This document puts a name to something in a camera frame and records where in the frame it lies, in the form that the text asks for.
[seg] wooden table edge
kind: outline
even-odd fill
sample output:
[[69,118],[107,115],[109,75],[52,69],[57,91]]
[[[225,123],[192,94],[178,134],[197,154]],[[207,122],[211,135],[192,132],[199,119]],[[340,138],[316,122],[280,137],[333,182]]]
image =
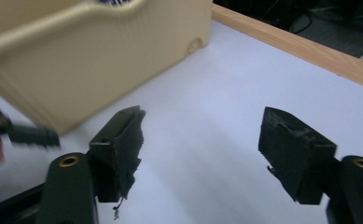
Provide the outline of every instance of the wooden table edge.
[[212,19],[363,85],[363,60],[215,4]]

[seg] white table surface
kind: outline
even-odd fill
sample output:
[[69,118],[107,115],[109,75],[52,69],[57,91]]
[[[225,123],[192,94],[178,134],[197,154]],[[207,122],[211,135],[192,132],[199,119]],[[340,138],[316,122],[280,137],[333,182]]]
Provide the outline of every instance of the white table surface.
[[[213,22],[209,46],[61,138],[62,150],[12,146],[4,137],[0,202],[45,181],[49,163],[88,143],[119,110],[140,105],[145,143],[129,198],[98,204],[100,223],[327,223],[319,206],[294,203],[258,152],[265,106],[290,112],[363,156],[363,86]],[[0,98],[13,122],[30,123]]]

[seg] beige plastic container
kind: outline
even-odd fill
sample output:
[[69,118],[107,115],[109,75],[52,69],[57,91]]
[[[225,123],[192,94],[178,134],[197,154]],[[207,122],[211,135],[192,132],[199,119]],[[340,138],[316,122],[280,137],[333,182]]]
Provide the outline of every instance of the beige plastic container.
[[0,0],[0,95],[64,133],[205,46],[211,7],[212,0]]

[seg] beige box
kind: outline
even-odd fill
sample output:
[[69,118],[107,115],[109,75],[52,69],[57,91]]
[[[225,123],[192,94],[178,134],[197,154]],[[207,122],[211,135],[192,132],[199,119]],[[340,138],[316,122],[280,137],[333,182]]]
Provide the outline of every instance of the beige box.
[[205,46],[211,8],[212,0],[0,0],[0,95],[64,133]]

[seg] white tabletop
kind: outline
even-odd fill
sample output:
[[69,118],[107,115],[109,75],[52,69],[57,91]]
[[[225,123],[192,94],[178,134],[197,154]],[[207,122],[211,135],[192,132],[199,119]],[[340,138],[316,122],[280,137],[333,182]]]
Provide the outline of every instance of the white tabletop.
[[[268,172],[258,152],[265,106],[336,143],[336,158],[363,156],[363,86],[213,22],[209,46],[62,136],[62,151],[12,146],[5,137],[0,202],[44,182],[58,156],[86,152],[132,105],[147,112],[145,143],[119,224],[327,223],[327,197],[319,206],[294,203]],[[0,107],[29,123],[1,98]],[[113,206],[98,204],[100,223],[114,223]]]

